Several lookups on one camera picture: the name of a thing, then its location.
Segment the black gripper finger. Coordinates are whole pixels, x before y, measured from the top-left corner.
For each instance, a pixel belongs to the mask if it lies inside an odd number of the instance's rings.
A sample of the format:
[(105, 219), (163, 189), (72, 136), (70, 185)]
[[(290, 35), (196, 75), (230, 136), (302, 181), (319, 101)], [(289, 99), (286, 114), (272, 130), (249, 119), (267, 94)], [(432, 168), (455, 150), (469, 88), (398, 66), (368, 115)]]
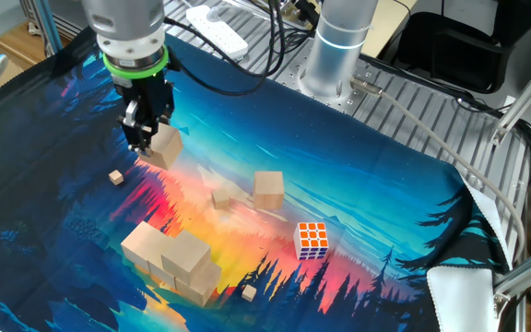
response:
[(123, 115), (117, 117), (128, 143), (128, 149), (139, 155), (148, 156), (153, 136), (153, 117), (147, 107), (139, 101), (127, 103)]
[(159, 99), (157, 121), (165, 125), (171, 124), (171, 118), (175, 108), (172, 88), (172, 83), (162, 82), (159, 84), (157, 92), (157, 97)]

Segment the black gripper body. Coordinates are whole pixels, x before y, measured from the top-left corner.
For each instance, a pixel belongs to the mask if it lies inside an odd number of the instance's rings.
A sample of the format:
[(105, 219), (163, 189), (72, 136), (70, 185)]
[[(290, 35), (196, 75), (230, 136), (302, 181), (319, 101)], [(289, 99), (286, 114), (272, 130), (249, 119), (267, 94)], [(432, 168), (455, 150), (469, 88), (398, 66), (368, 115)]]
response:
[(168, 82), (165, 80), (162, 73), (151, 75), (150, 77), (127, 79), (123, 77), (113, 76), (113, 84), (118, 94), (123, 98), (124, 104), (131, 100), (139, 101), (143, 106), (152, 113), (153, 127), (158, 123), (158, 87), (162, 82)]

